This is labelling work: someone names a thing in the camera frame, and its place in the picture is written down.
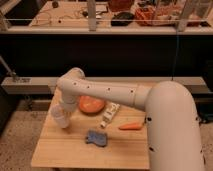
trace carrot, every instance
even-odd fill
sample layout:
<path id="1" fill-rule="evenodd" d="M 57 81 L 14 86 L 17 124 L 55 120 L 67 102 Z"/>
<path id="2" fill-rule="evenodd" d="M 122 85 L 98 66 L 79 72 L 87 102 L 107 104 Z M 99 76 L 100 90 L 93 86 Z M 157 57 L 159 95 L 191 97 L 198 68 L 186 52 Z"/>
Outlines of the carrot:
<path id="1" fill-rule="evenodd" d="M 142 128 L 142 123 L 140 122 L 133 122 L 124 124 L 118 127 L 120 130 L 140 130 Z"/>
<path id="2" fill-rule="evenodd" d="M 95 114 L 105 107 L 105 101 L 90 96 L 81 96 L 78 107 L 86 114 Z"/>

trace speckled floor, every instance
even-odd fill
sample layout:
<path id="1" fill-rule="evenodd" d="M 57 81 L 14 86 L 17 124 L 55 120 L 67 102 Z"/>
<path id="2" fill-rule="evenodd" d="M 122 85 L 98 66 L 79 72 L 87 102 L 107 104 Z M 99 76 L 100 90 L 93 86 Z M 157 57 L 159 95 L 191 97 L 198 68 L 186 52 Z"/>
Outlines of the speckled floor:
<path id="1" fill-rule="evenodd" d="M 32 168 L 30 162 L 49 103 L 34 105 L 26 111 L 20 104 L 13 113 L 0 138 L 0 171 L 51 171 L 48 168 Z M 213 170 L 213 123 L 201 125 L 206 171 Z"/>

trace orange carrot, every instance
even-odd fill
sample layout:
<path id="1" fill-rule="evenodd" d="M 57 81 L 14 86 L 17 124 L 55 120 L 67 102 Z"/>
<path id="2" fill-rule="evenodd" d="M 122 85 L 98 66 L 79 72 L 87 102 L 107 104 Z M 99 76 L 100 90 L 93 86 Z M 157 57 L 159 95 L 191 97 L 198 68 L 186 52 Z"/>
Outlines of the orange carrot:
<path id="1" fill-rule="evenodd" d="M 120 130 L 140 130 L 142 128 L 142 123 L 140 122 L 133 122 L 124 124 L 118 127 Z"/>

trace white cup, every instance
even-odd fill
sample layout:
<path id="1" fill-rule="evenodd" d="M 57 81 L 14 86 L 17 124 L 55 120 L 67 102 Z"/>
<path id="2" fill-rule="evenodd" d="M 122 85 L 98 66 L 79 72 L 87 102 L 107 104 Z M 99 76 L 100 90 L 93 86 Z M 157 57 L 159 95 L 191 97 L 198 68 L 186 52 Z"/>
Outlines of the white cup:
<path id="1" fill-rule="evenodd" d="M 69 116 L 63 112 L 59 104 L 56 104 L 50 108 L 50 114 L 59 127 L 67 128 L 70 125 Z"/>

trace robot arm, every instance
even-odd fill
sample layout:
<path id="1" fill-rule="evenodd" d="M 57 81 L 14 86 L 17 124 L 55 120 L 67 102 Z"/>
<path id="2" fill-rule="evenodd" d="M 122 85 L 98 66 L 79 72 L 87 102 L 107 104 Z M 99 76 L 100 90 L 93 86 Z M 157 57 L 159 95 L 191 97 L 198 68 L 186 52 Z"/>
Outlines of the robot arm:
<path id="1" fill-rule="evenodd" d="M 151 171 L 205 170 L 196 106 L 185 87 L 171 81 L 149 88 L 84 77 L 73 68 L 59 78 L 62 108 L 72 111 L 79 95 L 90 95 L 145 110 Z"/>

